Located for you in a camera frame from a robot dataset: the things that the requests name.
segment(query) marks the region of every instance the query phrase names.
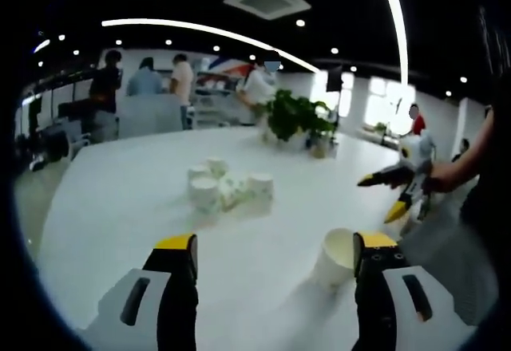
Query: black ceiling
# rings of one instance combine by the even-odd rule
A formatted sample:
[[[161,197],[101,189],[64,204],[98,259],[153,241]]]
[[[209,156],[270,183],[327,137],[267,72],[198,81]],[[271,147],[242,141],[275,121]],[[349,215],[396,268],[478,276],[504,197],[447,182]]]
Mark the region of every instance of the black ceiling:
[[[173,49],[208,52],[222,46],[222,54],[247,59],[254,47],[216,35],[156,26],[102,28],[101,21],[117,18],[163,18],[214,26],[252,37],[297,56],[319,68],[336,61],[357,63],[370,74],[399,77],[398,45],[387,0],[306,0],[308,11],[264,21],[222,3],[223,0],[48,0],[40,13],[38,30],[30,42],[45,38],[52,44],[33,56],[50,67],[71,62],[72,51],[97,52],[120,38],[124,47],[160,47],[171,39]],[[439,96],[447,89],[456,97],[481,99],[485,84],[477,7],[472,0],[400,0],[410,59],[410,82]],[[296,26],[303,19],[303,28]],[[65,34],[66,40],[57,41]],[[331,48],[339,49],[338,55]],[[286,65],[286,70],[304,70]],[[467,84],[460,76],[469,78]]]

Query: person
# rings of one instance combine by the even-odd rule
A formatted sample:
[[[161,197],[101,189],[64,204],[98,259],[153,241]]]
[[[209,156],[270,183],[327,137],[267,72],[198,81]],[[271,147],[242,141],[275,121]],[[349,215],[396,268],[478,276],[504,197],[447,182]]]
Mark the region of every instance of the person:
[[[511,29],[505,26],[509,18],[505,12],[501,12],[496,0],[483,0],[481,5],[479,22],[487,61],[488,91],[493,98],[492,108],[476,140],[466,152],[457,161],[433,163],[430,176],[424,183],[425,191],[449,193],[479,175],[476,186],[470,190],[460,208],[461,225],[458,226],[475,233],[485,248],[497,278],[498,300],[479,324],[478,331],[463,345],[463,351],[488,348],[489,342],[500,349],[498,345],[503,345],[504,339],[504,308],[509,304],[507,237],[501,233],[507,229],[508,216],[504,209],[507,203],[504,198],[507,187],[505,175],[508,170],[504,147],[508,141],[505,123],[511,98],[511,59],[508,46]],[[457,256],[468,257],[475,250],[466,248],[466,253]]]
[[[146,57],[142,60],[139,69],[132,75],[126,89],[126,96],[140,94],[159,94],[163,91],[161,75],[154,70],[154,60]]]
[[[470,148],[470,142],[464,138],[463,140],[461,140],[461,143],[460,143],[460,152],[453,157],[453,160],[451,162],[456,162],[460,159],[460,157],[463,155],[463,153],[465,153],[467,150],[469,150]]]
[[[418,105],[413,103],[410,106],[410,118],[414,120],[412,124],[412,129],[405,135],[414,134],[420,136],[422,130],[426,129],[426,122],[424,121],[424,117],[422,117],[421,111],[418,108]]]
[[[96,72],[89,89],[89,97],[97,103],[98,108],[114,114],[117,111],[116,91],[121,87],[121,71],[117,68],[121,59],[119,51],[107,52],[106,66]]]
[[[257,122],[257,105],[269,101],[275,95],[274,74],[265,65],[265,59],[260,58],[245,77],[243,87],[236,94],[243,105],[239,115],[243,126],[254,126]]]
[[[176,95],[181,105],[181,123],[183,130],[190,129],[188,123],[188,106],[190,105],[190,92],[192,91],[193,70],[188,63],[186,55],[179,53],[172,61],[174,70],[170,80],[170,93]]]

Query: person in red shirt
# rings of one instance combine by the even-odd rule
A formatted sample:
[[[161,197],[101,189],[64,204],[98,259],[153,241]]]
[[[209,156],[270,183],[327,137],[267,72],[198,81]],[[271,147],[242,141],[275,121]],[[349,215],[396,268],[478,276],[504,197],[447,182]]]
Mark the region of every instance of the person in red shirt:
[[[414,123],[412,124],[412,130],[408,134],[419,136],[422,130],[426,129],[426,122],[424,121],[424,117],[422,117],[417,104],[412,104],[410,106],[409,114],[410,118],[414,120]]]

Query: air conditioning vent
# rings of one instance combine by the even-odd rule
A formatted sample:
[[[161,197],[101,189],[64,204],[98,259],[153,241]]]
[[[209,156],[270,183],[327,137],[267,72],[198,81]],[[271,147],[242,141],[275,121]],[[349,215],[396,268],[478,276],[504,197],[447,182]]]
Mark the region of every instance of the air conditioning vent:
[[[275,20],[311,8],[304,0],[224,0],[224,4],[234,6],[265,20]]]

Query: paper cup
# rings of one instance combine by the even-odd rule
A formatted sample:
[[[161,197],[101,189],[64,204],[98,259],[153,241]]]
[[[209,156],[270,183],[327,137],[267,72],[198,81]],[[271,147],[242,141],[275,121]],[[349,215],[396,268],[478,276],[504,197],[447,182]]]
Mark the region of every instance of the paper cup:
[[[312,271],[312,280],[326,291],[336,292],[354,277],[353,258],[353,232],[342,228],[329,231]]]
[[[220,202],[223,211],[230,211],[246,201],[247,176],[242,173],[228,172],[219,181]]]
[[[248,199],[252,202],[273,201],[273,177],[269,174],[250,174],[248,177]]]
[[[212,178],[207,166],[196,165],[188,169],[188,193],[191,192],[192,181],[199,178]]]
[[[190,184],[190,200],[196,211],[213,216],[220,213],[218,183],[211,178],[194,179]]]
[[[227,162],[216,157],[208,158],[208,168],[216,179],[222,178],[228,171]]]

